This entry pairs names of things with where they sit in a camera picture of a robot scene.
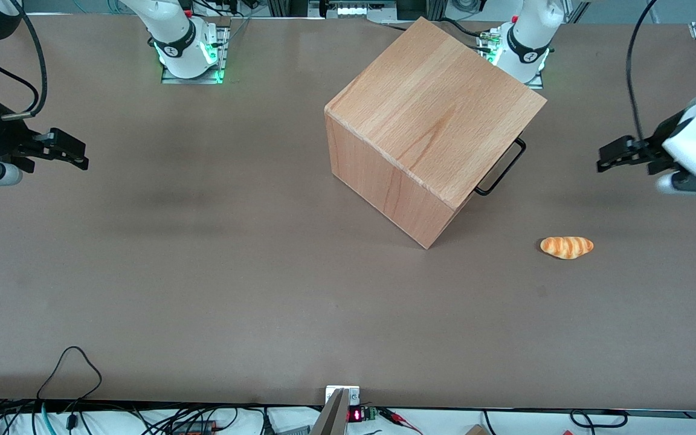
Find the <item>wooden cube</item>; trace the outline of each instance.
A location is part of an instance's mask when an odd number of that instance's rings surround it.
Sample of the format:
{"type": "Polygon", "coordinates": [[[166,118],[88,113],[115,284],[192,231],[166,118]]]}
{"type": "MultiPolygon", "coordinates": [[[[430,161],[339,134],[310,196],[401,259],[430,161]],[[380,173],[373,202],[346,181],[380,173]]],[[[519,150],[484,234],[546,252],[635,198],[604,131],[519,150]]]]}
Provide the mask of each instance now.
{"type": "Polygon", "coordinates": [[[324,108],[332,173],[428,248],[544,102],[418,19],[324,108]]]}

